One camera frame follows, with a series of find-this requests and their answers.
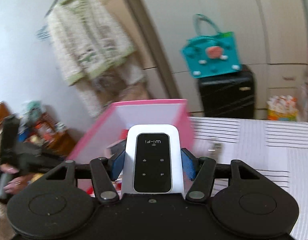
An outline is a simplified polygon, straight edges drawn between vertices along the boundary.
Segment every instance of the teal tote bag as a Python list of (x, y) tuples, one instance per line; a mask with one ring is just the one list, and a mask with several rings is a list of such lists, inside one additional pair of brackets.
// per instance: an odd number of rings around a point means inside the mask
[[(202, 35), (200, 21), (208, 22), (215, 29), (216, 35)], [(222, 33), (215, 23), (203, 14), (194, 15), (194, 27), (197, 36), (189, 39), (181, 50), (194, 78), (241, 71), (233, 32)]]

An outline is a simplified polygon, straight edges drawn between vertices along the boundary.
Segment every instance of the pink storage box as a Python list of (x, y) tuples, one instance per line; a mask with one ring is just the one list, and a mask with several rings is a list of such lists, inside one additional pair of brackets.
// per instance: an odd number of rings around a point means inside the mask
[(137, 124), (171, 124), (179, 132), (181, 147), (191, 149), (194, 132), (186, 111), (185, 99), (156, 99), (112, 103), (97, 119), (67, 157), (77, 163), (89, 163), (104, 155), (123, 129)]

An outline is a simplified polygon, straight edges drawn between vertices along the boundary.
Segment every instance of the black circular base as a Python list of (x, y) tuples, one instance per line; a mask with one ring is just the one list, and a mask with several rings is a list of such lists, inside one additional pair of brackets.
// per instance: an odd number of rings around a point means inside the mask
[(81, 227), (93, 213), (91, 197), (59, 180), (44, 187), (31, 185), (8, 202), (8, 218), (15, 231), (33, 239), (56, 239)]
[(296, 222), (298, 205), (275, 184), (244, 182), (218, 192), (212, 200), (217, 220), (230, 231), (249, 238), (280, 236)]

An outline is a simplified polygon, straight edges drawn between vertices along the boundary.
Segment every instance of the black suitcase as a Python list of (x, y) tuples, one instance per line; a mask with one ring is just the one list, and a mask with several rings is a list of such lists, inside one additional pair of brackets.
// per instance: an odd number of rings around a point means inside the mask
[(254, 77), (242, 66), (241, 72), (198, 79), (205, 117), (254, 117)]

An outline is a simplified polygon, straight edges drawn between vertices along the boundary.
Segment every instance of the bag handle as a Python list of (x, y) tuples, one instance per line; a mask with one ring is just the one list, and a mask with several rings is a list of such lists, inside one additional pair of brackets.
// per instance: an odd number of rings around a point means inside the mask
[(194, 38), (194, 39), (190, 39), (190, 40), (187, 40), (188, 41), (188, 46), (193, 46), (193, 44), (199, 42), (199, 41), (216, 41), (216, 42), (219, 42), (217, 39), (215, 39), (214, 37), (211, 37), (211, 36), (203, 36), (201, 35), (200, 37), (197, 37), (197, 38)]
[(198, 25), (200, 20), (209, 23), (214, 28), (214, 30), (217, 32), (217, 34), (221, 34), (221, 31), (217, 27), (217, 25), (211, 19), (206, 17), (204, 14), (195, 14), (194, 17), (193, 17), (193, 20), (194, 20), (194, 28), (195, 28), (196, 34), (198, 36), (202, 35), (201, 34), (201, 29), (199, 28), (199, 25)]

